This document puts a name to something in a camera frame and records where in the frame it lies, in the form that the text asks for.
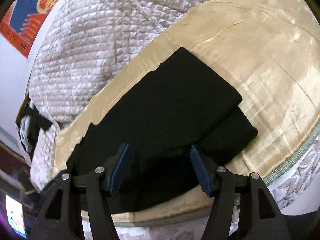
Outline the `red blue wall poster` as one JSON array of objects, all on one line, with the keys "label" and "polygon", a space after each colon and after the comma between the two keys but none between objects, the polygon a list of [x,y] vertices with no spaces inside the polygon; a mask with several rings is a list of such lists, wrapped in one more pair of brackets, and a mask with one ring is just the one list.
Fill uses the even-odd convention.
[{"label": "red blue wall poster", "polygon": [[1,34],[28,57],[33,42],[58,0],[15,0],[1,20]]}]

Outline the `black pants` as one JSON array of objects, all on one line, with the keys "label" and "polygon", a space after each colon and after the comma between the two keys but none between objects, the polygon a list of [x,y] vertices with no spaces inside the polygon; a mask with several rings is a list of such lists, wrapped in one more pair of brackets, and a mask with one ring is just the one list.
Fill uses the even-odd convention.
[{"label": "black pants", "polygon": [[199,183],[190,160],[196,149],[226,165],[257,135],[239,108],[241,95],[185,48],[146,74],[97,125],[91,124],[67,161],[84,175],[122,143],[133,150],[112,213],[136,212],[169,201]]}]

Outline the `beige floral quilted comforter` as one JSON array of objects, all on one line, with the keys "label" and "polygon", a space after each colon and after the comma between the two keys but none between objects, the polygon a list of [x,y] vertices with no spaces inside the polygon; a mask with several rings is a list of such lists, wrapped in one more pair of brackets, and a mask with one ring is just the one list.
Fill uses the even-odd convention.
[{"label": "beige floral quilted comforter", "polygon": [[30,103],[53,124],[39,133],[30,180],[53,177],[58,132],[149,42],[188,10],[210,0],[65,0],[39,49]]}]

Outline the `gold satin bedspread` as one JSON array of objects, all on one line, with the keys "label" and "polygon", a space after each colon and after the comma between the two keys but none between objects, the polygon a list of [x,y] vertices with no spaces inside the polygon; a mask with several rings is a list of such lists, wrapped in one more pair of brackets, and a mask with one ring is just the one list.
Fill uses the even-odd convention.
[{"label": "gold satin bedspread", "polygon": [[184,47],[242,95],[258,137],[227,168],[281,177],[319,128],[319,24],[304,0],[211,0],[150,42],[56,137],[52,174],[66,168],[89,124],[178,48]]}]

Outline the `dark clothes pile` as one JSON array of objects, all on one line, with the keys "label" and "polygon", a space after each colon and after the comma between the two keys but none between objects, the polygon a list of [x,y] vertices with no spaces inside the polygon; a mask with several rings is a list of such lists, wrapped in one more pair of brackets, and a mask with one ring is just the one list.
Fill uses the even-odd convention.
[{"label": "dark clothes pile", "polygon": [[39,113],[31,102],[29,95],[24,98],[16,118],[20,142],[30,159],[33,159],[40,129],[44,132],[52,126],[52,122]]}]

